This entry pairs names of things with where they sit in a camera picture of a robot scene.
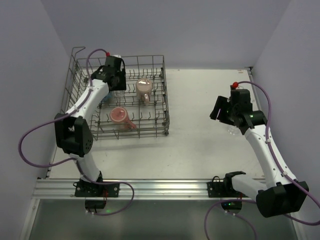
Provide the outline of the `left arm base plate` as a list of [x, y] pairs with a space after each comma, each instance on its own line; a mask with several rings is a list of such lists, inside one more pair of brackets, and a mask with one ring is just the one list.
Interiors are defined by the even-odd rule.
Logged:
[[74, 196], [86, 198], [84, 201], [85, 209], [94, 213], [105, 208], [108, 198], [117, 198], [120, 190], [119, 183], [99, 185], [81, 179], [74, 182], [73, 186], [75, 187]]

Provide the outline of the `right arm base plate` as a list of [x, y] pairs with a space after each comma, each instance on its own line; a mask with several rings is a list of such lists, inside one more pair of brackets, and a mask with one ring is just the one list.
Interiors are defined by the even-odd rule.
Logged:
[[[222, 180], [219, 176], [214, 176], [211, 181], [206, 183], [207, 185], [207, 193], [209, 198], [230, 198], [230, 199], [242, 199], [243, 197], [247, 197], [242, 192], [235, 191], [232, 189], [227, 189], [224, 180]], [[241, 201], [229, 201], [220, 204], [222, 209], [227, 213], [238, 214], [242, 210], [242, 202]]]

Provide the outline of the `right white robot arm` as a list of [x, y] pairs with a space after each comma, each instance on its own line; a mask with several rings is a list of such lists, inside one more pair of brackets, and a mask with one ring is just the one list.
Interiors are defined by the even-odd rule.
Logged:
[[267, 118], [261, 110], [253, 110], [250, 91], [232, 89], [229, 98], [218, 96], [210, 118], [240, 130], [252, 147], [266, 181], [261, 183], [243, 171], [234, 171], [225, 174], [220, 189], [251, 198], [265, 218], [298, 212], [309, 187], [305, 181], [297, 180], [271, 141]]

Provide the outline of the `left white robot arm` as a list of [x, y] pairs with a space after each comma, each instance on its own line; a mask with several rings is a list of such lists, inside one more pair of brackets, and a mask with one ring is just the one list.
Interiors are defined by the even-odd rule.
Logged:
[[93, 135], [88, 121], [109, 92], [125, 89], [125, 62], [119, 55], [109, 55], [104, 65], [88, 74], [88, 86], [77, 102], [64, 115], [55, 117], [56, 145], [75, 162], [85, 182], [97, 183], [102, 177], [91, 154]]

